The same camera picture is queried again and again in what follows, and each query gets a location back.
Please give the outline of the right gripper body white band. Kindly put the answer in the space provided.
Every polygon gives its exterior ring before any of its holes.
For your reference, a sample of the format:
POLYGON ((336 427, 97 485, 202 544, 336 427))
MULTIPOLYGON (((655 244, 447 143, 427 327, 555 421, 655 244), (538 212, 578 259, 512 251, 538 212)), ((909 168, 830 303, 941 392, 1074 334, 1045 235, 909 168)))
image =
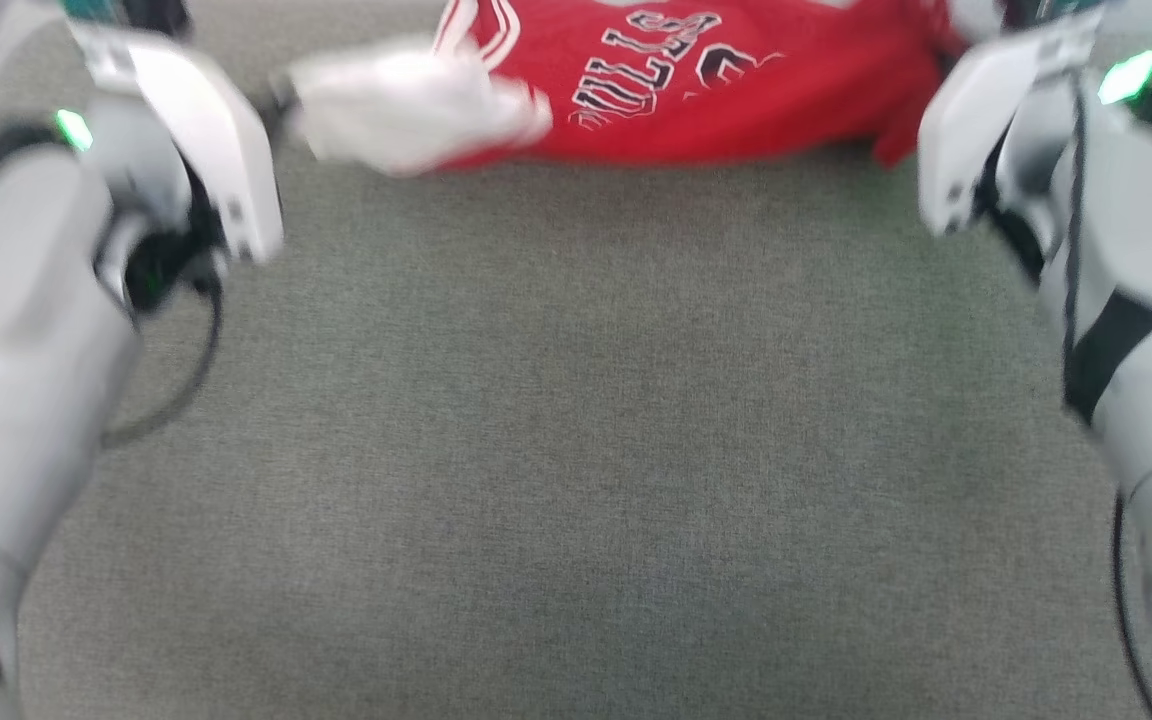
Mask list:
POLYGON ((924 111, 916 145, 923 222, 935 236, 963 228, 986 162, 1039 79, 1083 67, 1101 14, 1071 14, 973 46, 924 111))

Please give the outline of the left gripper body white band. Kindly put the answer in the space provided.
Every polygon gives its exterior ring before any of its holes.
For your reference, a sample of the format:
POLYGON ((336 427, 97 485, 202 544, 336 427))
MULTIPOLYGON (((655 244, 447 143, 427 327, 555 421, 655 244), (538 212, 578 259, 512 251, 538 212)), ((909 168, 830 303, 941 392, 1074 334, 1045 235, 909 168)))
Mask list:
POLYGON ((273 146, 247 96, 210 56, 165 35, 69 20, 96 85, 138 96, 209 199, 230 255, 266 264, 285 247, 273 146))

